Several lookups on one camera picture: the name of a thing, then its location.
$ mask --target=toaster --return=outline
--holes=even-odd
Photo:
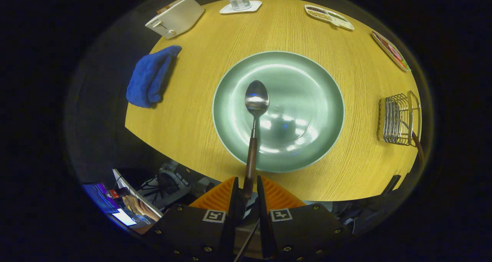
[[[145,26],[171,39],[193,27],[204,11],[195,0],[182,0],[156,15]]]

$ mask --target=metal spoon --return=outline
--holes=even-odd
[[[249,140],[248,160],[246,163],[246,176],[244,177],[243,195],[246,199],[253,193],[254,171],[256,169],[256,152],[258,148],[258,139],[256,137],[256,122],[258,118],[268,109],[269,99],[265,85],[258,80],[250,83],[244,96],[244,105],[253,115],[253,129],[251,130],[251,139]]]

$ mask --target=toast rack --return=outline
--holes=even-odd
[[[416,147],[422,160],[423,151],[419,142],[421,122],[420,102],[412,91],[379,101],[378,138],[391,144]]]

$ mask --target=spoon handle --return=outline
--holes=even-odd
[[[253,194],[253,179],[256,170],[256,152],[258,148],[258,139],[249,140],[248,161],[246,163],[246,176],[244,177],[243,195],[246,199]]]

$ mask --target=round wooden table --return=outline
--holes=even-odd
[[[309,57],[338,83],[346,106],[337,144],[315,164],[290,173],[257,172],[278,182],[302,200],[340,201],[381,194],[392,176],[398,188],[411,170],[417,149],[377,139],[378,101],[412,90],[404,72],[371,37],[372,29],[345,15],[353,31],[309,16],[301,0],[260,0],[253,13],[221,15],[227,0],[204,5],[192,29],[173,39],[161,38],[151,53],[179,45],[176,66],[155,109],[128,104],[125,127],[167,157],[223,181],[239,177],[245,165],[220,142],[212,120],[216,87],[234,64],[254,53],[283,50]]]

